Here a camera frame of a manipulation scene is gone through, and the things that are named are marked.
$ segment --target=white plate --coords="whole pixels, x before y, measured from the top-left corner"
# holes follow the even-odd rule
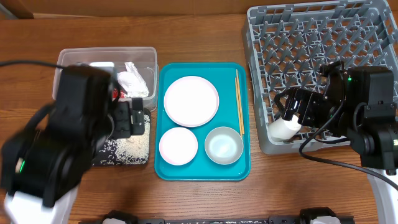
[[[176,80],[164,96],[164,108],[169,118],[189,128],[209,122],[216,114],[219,103],[213,84],[196,76]]]
[[[198,140],[187,128],[172,128],[166,131],[160,139],[159,152],[169,164],[184,165],[197,154]]]

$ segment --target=plastic dish rack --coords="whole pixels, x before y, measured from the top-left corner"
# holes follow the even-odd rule
[[[398,101],[398,63],[394,52],[398,29],[386,1],[252,7],[243,27],[243,40],[254,89],[259,143],[266,154],[297,152],[304,139],[315,132],[302,128],[289,142],[274,142],[268,134],[268,124],[279,115],[273,99],[284,89],[299,86],[323,91],[325,82],[318,73],[323,63],[342,60],[346,68],[388,67],[394,72],[394,101]],[[322,133],[321,138],[336,139],[328,132]],[[328,146],[313,140],[305,151]]]

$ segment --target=wooden chopstick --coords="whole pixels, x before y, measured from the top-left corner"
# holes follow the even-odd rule
[[[244,125],[243,125],[243,112],[242,112],[242,98],[241,98],[241,85],[239,84],[239,74],[238,69],[236,70],[236,81],[238,83],[238,96],[239,96],[239,116],[241,118],[241,126],[242,126],[242,134],[244,134]]]
[[[239,133],[241,138],[243,137],[242,133],[242,122],[241,122],[241,110],[239,109],[239,91],[238,91],[238,79],[235,77],[235,91],[236,91],[236,104],[238,106],[238,119],[239,119]]]

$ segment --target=black wire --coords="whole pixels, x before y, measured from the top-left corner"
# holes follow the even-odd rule
[[[336,144],[336,143],[350,141],[348,138],[336,139],[336,140],[331,140],[331,141],[324,141],[324,140],[320,140],[320,139],[315,139],[315,140],[318,142],[325,143],[325,144]]]
[[[358,170],[358,171],[364,172],[365,174],[372,175],[374,177],[377,177],[377,178],[385,181],[386,183],[391,185],[391,187],[393,187],[396,190],[398,190],[398,185],[396,183],[394,183],[392,180],[388,179],[387,177],[385,177],[385,176],[383,176],[383,175],[381,175],[381,174],[379,174],[377,172],[369,170],[367,168],[359,167],[359,166],[352,165],[352,164],[347,164],[345,162],[339,162],[339,161],[333,161],[333,160],[330,160],[330,159],[323,159],[323,158],[318,158],[318,157],[314,157],[314,156],[309,156],[309,155],[306,155],[306,154],[303,153],[303,149],[304,149],[305,145],[307,145],[315,136],[319,135],[331,123],[331,121],[333,121],[335,116],[343,109],[346,90],[345,90],[345,85],[344,85],[344,81],[343,81],[343,76],[342,76],[341,73],[340,73],[340,78],[341,78],[341,81],[342,81],[341,84],[343,85],[343,97],[341,99],[341,103],[340,103],[338,109],[333,114],[333,116],[320,129],[315,131],[315,133],[313,135],[311,135],[308,139],[306,139],[303,142],[303,144],[301,144],[300,148],[298,149],[298,153],[300,153],[300,155],[302,157],[304,157],[306,159],[309,159],[311,161],[322,162],[322,163],[326,163],[326,164],[341,166],[341,167],[350,168],[350,169],[354,169],[354,170]]]
[[[5,62],[0,62],[0,67],[5,67],[5,66],[9,66],[9,65],[18,65],[18,64],[41,65],[41,66],[60,68],[60,69],[66,68],[62,65],[57,65],[57,64],[48,63],[48,62],[41,62],[38,60],[9,60],[9,61],[5,61]]]
[[[28,64],[28,65],[41,65],[41,66],[45,66],[45,67],[52,67],[52,68],[59,68],[59,69],[66,69],[67,67],[64,67],[62,65],[57,65],[54,63],[48,63],[48,62],[42,62],[39,60],[9,60],[9,61],[5,61],[5,62],[0,62],[0,67],[5,67],[5,66],[10,66],[10,65],[20,65],[20,64]],[[113,109],[115,109],[117,107],[119,98],[120,98],[120,84],[117,80],[115,80],[114,78],[112,78],[111,80],[114,85],[116,90],[118,91],[118,95],[116,96],[116,98],[112,101],[112,107]]]
[[[367,103],[361,102],[361,103],[358,103],[358,105],[356,105],[356,107],[355,107],[354,115],[353,115],[353,128],[354,128],[354,130],[355,130],[356,132],[358,132],[358,126],[356,125],[356,115],[358,114],[358,111],[359,111],[359,109],[360,109],[362,106],[367,106],[367,105],[368,105]]]
[[[51,112],[54,108],[54,104],[47,104],[41,109],[36,111],[36,113],[30,118],[25,126],[25,129],[35,129],[37,125]]]

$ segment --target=black cable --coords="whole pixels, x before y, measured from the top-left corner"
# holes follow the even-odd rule
[[[311,161],[322,162],[322,163],[326,163],[326,164],[341,166],[341,167],[350,168],[350,169],[354,169],[354,170],[358,170],[358,171],[364,172],[365,174],[372,175],[374,177],[377,177],[378,179],[381,179],[381,180],[385,181],[386,183],[391,185],[391,187],[393,187],[396,190],[398,190],[398,185],[396,183],[394,183],[392,180],[388,179],[387,177],[384,177],[383,175],[381,175],[381,174],[379,174],[377,172],[369,170],[367,168],[359,167],[359,166],[352,165],[352,164],[347,164],[345,162],[339,162],[339,161],[333,161],[333,160],[330,160],[330,159],[322,159],[322,158],[318,158],[318,157],[314,157],[314,156],[309,156],[309,155],[306,155],[306,154],[303,153],[303,149],[304,149],[305,145],[307,145],[315,136],[319,135],[331,123],[331,121],[333,121],[335,116],[343,109],[346,90],[345,90],[345,85],[344,85],[344,81],[343,81],[344,79],[343,79],[343,76],[342,76],[341,73],[340,73],[340,78],[342,80],[341,84],[343,85],[343,97],[341,99],[341,103],[340,103],[338,109],[336,110],[335,113],[333,113],[333,116],[321,128],[319,128],[317,131],[315,131],[315,133],[313,135],[311,135],[308,139],[306,139],[303,142],[303,144],[301,144],[300,148],[298,149],[298,153],[300,153],[300,155],[302,157],[304,157],[306,159],[309,159]]]
[[[336,140],[330,140],[330,141],[324,141],[324,140],[320,140],[320,139],[315,139],[315,140],[318,142],[325,143],[325,144],[336,144],[336,143],[350,141],[348,138],[342,138],[342,139],[336,139]]]
[[[38,60],[9,60],[9,61],[5,61],[5,62],[0,62],[0,67],[5,67],[5,66],[9,66],[9,65],[18,65],[18,64],[41,65],[41,66],[60,68],[60,69],[66,68],[62,65],[57,65],[57,64],[48,63],[48,62],[41,62]]]
[[[358,114],[358,111],[359,111],[359,109],[360,109],[362,106],[367,106],[367,105],[368,105],[367,103],[361,102],[361,103],[358,103],[358,105],[356,105],[356,107],[355,107],[354,115],[353,115],[353,128],[354,128],[354,130],[355,130],[356,132],[358,132],[358,126],[356,125],[356,115]]]
[[[36,113],[30,118],[25,126],[25,129],[35,129],[37,125],[51,112],[54,108],[54,104],[47,104],[41,109],[36,111]]]
[[[39,60],[9,60],[9,61],[5,61],[5,62],[0,62],[0,67],[5,67],[5,66],[10,66],[10,65],[20,65],[20,64],[28,64],[28,65],[41,65],[41,66],[45,66],[45,67],[52,67],[52,68],[59,68],[59,69],[66,69],[66,67],[62,66],[62,65],[57,65],[54,63],[48,63],[48,62],[42,62]],[[118,95],[116,96],[116,98],[112,101],[112,108],[115,109],[117,107],[119,98],[120,98],[120,84],[117,80],[115,80],[114,78],[112,78],[111,80],[114,85],[116,90],[118,91]]]

